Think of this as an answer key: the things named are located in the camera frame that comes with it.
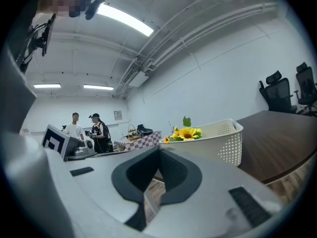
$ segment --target ceiling light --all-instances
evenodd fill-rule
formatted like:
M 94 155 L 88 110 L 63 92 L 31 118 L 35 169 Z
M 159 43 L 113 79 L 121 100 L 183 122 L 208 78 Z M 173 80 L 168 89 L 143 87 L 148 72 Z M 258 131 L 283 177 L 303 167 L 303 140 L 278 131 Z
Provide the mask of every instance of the ceiling light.
M 89 89 L 100 89 L 100 90 L 113 90 L 112 86 L 99 86 L 99 85 L 84 85 L 84 88 L 89 88 Z
M 60 84 L 35 84 L 35 88 L 60 88 Z
M 145 34 L 146 36 L 150 36 L 153 33 L 153 29 L 147 26 L 146 24 L 144 24 L 143 22 L 141 22 L 140 20 L 130 16 L 129 14 L 121 10 L 110 7 L 108 5 L 101 4 L 97 13 L 103 16 L 118 20 L 128 26 L 131 26 L 134 29 Z

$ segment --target white wall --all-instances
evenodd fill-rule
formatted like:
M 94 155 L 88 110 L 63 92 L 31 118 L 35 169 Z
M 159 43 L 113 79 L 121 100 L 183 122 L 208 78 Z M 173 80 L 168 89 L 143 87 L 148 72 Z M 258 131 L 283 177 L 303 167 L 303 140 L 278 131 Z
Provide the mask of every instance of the white wall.
M 277 70 L 299 89 L 296 66 L 306 62 L 316 70 L 312 54 L 285 19 L 272 13 L 238 21 L 189 47 L 198 63 L 183 50 L 162 64 L 128 97 L 132 124 L 171 132 L 183 116 L 198 126 L 225 118 L 241 119 L 267 110 L 259 80 Z
M 114 120 L 114 111 L 122 111 L 122 120 Z M 31 107 L 22 128 L 27 128 L 39 142 L 42 141 L 48 124 L 58 129 L 72 122 L 72 114 L 79 114 L 79 124 L 84 130 L 91 130 L 92 122 L 88 118 L 98 113 L 108 126 L 112 141 L 127 134 L 129 117 L 127 105 L 123 100 L 94 98 L 37 98 Z

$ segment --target tablecloth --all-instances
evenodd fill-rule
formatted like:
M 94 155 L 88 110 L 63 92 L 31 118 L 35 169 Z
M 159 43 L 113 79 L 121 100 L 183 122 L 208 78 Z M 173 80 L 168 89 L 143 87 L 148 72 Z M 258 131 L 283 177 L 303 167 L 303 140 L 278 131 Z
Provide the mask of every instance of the tablecloth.
M 130 141 L 126 137 L 115 141 L 119 147 L 125 147 L 125 151 L 132 151 L 135 149 L 140 149 L 148 146 L 156 146 L 159 145 L 159 141 L 161 140 L 160 131 L 153 132 L 151 135 L 144 136 L 142 138 Z

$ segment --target wooden table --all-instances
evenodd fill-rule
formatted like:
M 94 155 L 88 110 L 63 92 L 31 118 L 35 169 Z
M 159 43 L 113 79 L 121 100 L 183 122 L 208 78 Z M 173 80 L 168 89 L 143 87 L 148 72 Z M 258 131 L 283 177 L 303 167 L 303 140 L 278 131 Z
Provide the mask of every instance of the wooden table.
M 239 168 L 264 184 L 290 174 L 317 151 L 317 118 L 261 111 L 237 122 L 244 127 Z M 159 172 L 154 178 L 162 181 Z

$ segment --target office chair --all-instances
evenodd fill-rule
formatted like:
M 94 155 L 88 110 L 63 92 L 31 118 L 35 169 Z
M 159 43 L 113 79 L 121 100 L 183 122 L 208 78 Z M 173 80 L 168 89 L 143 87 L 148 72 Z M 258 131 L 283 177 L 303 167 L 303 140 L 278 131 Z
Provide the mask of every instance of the office chair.
M 262 81 L 260 81 L 260 93 L 268 104 L 269 111 L 283 112 L 295 114 L 297 110 L 296 105 L 291 105 L 291 97 L 289 81 L 287 78 L 282 78 L 279 71 L 266 78 L 267 87 L 264 88 Z
M 296 93 L 298 104 L 307 105 L 308 107 L 308 116 L 317 117 L 317 111 L 312 111 L 312 107 L 317 109 L 314 106 L 314 103 L 317 101 L 317 90 L 314 83 L 313 72 L 311 67 L 307 67 L 307 64 L 304 62 L 300 66 L 296 67 L 297 74 L 296 78 L 301 88 L 301 97 L 298 96 L 298 90 Z

